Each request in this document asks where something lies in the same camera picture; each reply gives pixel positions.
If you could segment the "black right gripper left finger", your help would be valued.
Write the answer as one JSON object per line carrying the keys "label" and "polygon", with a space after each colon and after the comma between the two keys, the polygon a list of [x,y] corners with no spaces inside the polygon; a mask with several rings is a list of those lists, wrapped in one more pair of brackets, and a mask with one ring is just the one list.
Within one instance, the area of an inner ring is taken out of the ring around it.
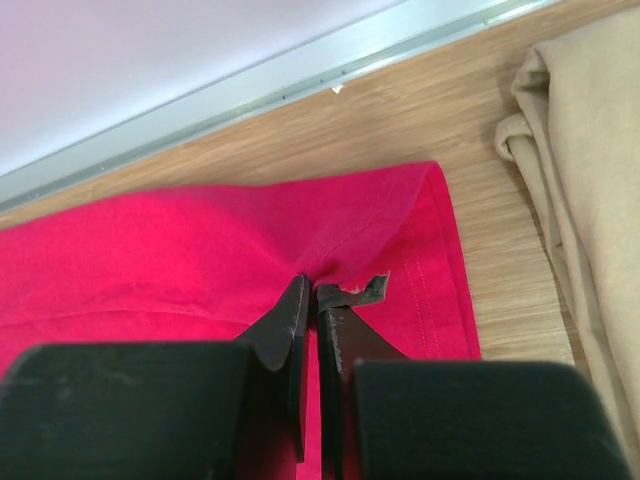
{"label": "black right gripper left finger", "polygon": [[1,382],[5,479],[292,479],[309,280],[230,341],[50,344]]}

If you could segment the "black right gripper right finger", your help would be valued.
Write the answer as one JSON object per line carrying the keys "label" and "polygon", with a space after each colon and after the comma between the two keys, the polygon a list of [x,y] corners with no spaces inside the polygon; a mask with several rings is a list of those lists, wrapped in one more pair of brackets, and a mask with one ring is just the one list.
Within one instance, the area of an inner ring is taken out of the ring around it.
{"label": "black right gripper right finger", "polygon": [[356,293],[317,288],[326,479],[627,479],[601,402],[550,362],[421,361],[356,312],[381,302],[376,276]]}

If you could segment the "pink red t shirt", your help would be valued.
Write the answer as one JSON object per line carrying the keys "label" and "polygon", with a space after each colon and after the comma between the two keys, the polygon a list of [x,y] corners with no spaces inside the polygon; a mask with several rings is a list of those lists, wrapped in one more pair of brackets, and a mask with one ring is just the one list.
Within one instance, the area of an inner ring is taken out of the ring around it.
{"label": "pink red t shirt", "polygon": [[356,293],[357,314],[412,360],[479,355],[449,189],[432,162],[268,187],[127,194],[1,234],[1,382],[50,344],[230,341],[309,280],[304,459],[322,475],[317,288]]}

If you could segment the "folded beige t shirt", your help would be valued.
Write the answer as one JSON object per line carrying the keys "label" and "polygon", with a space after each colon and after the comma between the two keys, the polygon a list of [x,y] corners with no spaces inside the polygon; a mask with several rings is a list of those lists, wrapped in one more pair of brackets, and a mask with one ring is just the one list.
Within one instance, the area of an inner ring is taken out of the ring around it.
{"label": "folded beige t shirt", "polygon": [[639,442],[639,12],[535,45],[497,127],[534,202],[592,378]]}

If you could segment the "aluminium back wall rail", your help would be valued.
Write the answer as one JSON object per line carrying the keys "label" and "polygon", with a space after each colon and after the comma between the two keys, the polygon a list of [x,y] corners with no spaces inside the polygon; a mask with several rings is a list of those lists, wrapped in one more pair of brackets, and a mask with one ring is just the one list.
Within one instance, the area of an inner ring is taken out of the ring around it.
{"label": "aluminium back wall rail", "polygon": [[546,5],[544,1],[407,1],[393,6],[3,174],[1,209],[14,210]]}

